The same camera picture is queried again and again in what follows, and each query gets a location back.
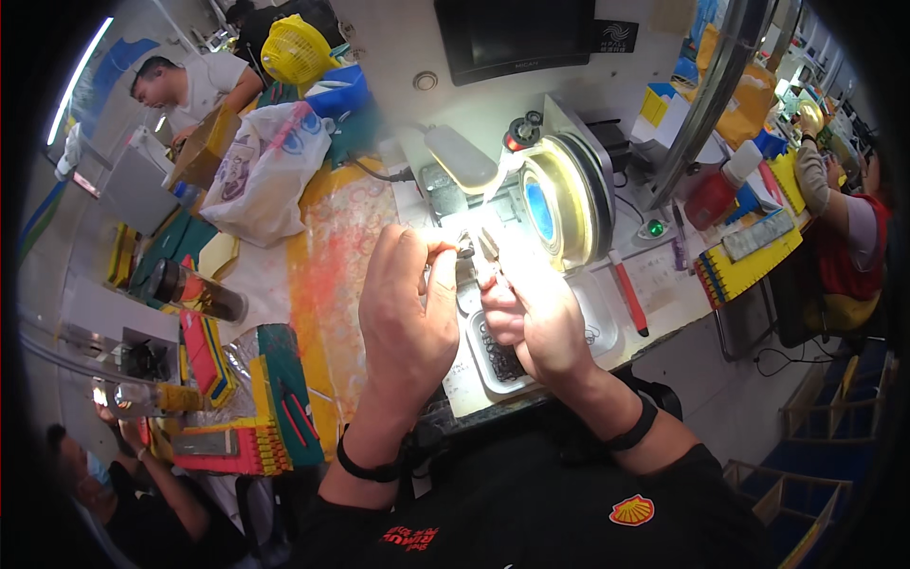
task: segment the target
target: green button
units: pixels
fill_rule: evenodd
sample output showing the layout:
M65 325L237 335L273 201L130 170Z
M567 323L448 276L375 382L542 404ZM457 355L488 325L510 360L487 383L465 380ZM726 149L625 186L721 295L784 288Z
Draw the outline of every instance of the green button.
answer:
M659 219L652 219L648 222L648 233L652 237L660 237L663 234L663 224Z

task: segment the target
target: face mask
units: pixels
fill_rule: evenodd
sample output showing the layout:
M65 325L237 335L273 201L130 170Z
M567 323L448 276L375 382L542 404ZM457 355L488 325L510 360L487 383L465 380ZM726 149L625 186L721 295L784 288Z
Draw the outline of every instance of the face mask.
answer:
M88 457L88 463L87 463L88 475L93 477L99 483L101 483L101 485L104 486L105 488L110 488L111 487L111 475L107 471L107 468L105 467L105 465L101 461L99 461L98 457L96 457L91 452L86 451L86 455Z

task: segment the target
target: white t-shirt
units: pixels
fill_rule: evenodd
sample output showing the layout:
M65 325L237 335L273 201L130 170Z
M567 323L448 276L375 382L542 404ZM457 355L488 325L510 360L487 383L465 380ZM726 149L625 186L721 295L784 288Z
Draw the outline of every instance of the white t-shirt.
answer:
M183 61L187 70L187 103L167 110L174 134L202 122L237 86L247 62L228 52L190 56Z

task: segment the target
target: black monitor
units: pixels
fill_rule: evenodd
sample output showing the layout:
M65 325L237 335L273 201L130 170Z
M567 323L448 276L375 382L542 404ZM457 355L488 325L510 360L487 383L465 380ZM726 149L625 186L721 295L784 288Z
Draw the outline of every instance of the black monitor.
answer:
M452 83L591 58L595 0L436 0Z

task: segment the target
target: black bracelet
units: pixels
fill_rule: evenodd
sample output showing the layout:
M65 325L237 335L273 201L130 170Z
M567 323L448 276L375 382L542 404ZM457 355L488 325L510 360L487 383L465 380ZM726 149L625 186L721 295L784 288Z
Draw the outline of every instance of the black bracelet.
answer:
M348 430L348 427L349 424L344 426L345 432ZM339 439L338 457L341 468L345 469L348 474L355 478L372 480L377 483L391 483L398 480L401 476L401 463L404 460L404 453L399 450L398 457L396 457L395 462L391 464L383 464L376 468L361 468L348 457L346 452L344 452L344 434L342 434Z
M657 408L645 399L643 395L639 394L639 397L642 398L642 416L638 418L635 426L629 432L606 442L607 448L613 452L628 451L631 447L641 442L644 435L648 434L648 431L654 425L654 418L657 417Z

